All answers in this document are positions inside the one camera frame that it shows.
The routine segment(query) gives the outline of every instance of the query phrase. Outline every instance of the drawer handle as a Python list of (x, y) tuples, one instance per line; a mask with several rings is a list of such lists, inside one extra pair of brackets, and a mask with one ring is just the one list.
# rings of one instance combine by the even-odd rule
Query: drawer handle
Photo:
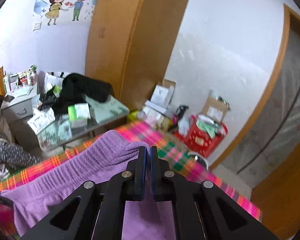
[(23, 115), (27, 112), (27, 110), (24, 108), (23, 110), (21, 110), (20, 112), (17, 112), (16, 114), (18, 115)]

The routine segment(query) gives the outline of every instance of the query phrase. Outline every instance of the glass table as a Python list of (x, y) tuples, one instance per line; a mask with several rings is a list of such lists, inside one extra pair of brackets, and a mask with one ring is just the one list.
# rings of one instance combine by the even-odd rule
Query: glass table
[[(32, 98), (32, 109), (36, 109), (40, 103), (39, 97), (40, 95), (36, 95)], [(95, 129), (125, 117), (130, 112), (113, 96), (109, 96), (105, 103), (99, 103), (86, 95), (83, 97), (89, 104), (91, 119), (88, 119), (88, 125), (71, 129), (68, 114), (56, 115), (56, 120), (37, 135), (41, 150), (50, 151), (60, 146), (65, 150), (67, 143), (90, 132), (94, 135)]]

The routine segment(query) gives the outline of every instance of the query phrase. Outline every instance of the silver screw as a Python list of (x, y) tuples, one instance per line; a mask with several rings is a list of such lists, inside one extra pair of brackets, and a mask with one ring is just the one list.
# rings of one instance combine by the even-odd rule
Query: silver screw
[(206, 180), (206, 181), (203, 183), (203, 186), (206, 187), (206, 188), (212, 188), (212, 187), (213, 187), (213, 183), (212, 183), (212, 181), (210, 181), (210, 180)]
[(92, 181), (86, 181), (83, 186), (88, 189), (93, 187), (93, 182)]
[(174, 176), (174, 172), (173, 172), (173, 171), (166, 171), (166, 172), (164, 173), (164, 175), (165, 175), (166, 177), (168, 177), (168, 178), (171, 178), (171, 177)]
[(132, 175), (132, 173), (130, 171), (124, 171), (121, 175), (124, 178), (128, 178), (128, 177), (130, 177)]

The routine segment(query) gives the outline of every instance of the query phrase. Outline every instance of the red basket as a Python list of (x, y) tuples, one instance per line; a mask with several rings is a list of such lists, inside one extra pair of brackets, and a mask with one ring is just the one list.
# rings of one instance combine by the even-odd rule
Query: red basket
[(204, 158), (208, 158), (214, 149), (220, 144), (223, 138), (227, 135), (228, 129), (222, 123), (223, 129), (225, 130), (225, 135), (216, 134), (216, 136), (211, 139), (209, 134), (205, 131), (201, 131), (196, 122), (193, 122), (188, 134), (185, 138), (182, 137), (178, 132), (175, 133), (175, 136), (178, 138), (183, 138), (183, 142), (194, 152), (199, 153)]

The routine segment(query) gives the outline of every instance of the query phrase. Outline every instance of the purple fabric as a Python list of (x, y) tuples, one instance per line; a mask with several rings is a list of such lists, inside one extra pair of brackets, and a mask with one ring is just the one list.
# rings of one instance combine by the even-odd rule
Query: purple fabric
[[(100, 183), (124, 171), (129, 160), (138, 156), (144, 142), (127, 142), (116, 131), (109, 131), (81, 154), (41, 177), (1, 195), (14, 202), (14, 220), (22, 236), (54, 206), (87, 180)], [(127, 202), (122, 230), (123, 240), (175, 239), (170, 203), (156, 203), (146, 182), (145, 199)]]

